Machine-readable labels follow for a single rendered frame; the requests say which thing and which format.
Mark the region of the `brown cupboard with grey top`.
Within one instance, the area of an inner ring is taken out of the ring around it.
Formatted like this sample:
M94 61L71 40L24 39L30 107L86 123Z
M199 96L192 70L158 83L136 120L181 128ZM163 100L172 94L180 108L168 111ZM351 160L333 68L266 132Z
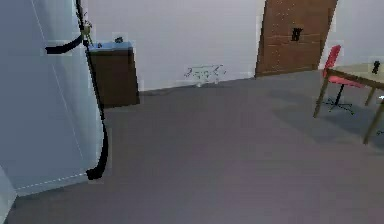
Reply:
M100 42L90 47L101 103L105 108L140 103L134 48L130 42Z

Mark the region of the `brown wooden room door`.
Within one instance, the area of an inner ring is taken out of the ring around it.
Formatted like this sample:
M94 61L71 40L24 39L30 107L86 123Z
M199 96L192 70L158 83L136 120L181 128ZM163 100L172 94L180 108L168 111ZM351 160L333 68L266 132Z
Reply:
M266 0L255 76L316 70L338 0Z

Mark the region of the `red office chair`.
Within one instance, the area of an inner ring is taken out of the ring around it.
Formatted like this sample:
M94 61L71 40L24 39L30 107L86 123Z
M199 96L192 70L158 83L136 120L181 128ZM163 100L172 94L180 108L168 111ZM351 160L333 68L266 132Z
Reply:
M340 108L340 109L343 109L345 111L348 111L351 115L353 115L354 112L351 109L352 104L351 103L341 103L340 99L341 99L341 96L342 96L342 93L343 93L345 86L362 88L363 84L360 84L356 81L346 79L345 77L340 77L337 75L328 74L328 70L334 67L334 65L338 59L340 51L341 51L340 45L335 45L331 48L329 56L328 56L326 63L324 65L323 72L322 72L322 76L324 78L327 78L328 83L338 84L340 86L340 89L339 89L335 99L328 98L326 101L323 101L323 104L329 105L329 111L332 111L335 108Z

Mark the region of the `olive wooden table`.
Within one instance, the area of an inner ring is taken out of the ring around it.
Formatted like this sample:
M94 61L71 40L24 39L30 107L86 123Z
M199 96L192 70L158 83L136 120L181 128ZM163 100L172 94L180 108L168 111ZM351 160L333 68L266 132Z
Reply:
M384 68L379 67L377 74L372 73L373 64L371 63L361 63L345 66L336 66L328 70L328 74L337 75L340 77L345 77L346 79L356 81L360 84L369 86L371 88L369 96L366 100L366 104L369 104L374 92L376 90L384 91ZM320 108L322 106L323 98L328 87L327 78L323 77L323 83L320 88L319 96L316 100L316 107L313 112L313 117L316 118ZM376 130L379 121L384 115L384 99L381 100L380 106L378 107L372 122L370 123L364 137L363 143L367 144L371 135Z

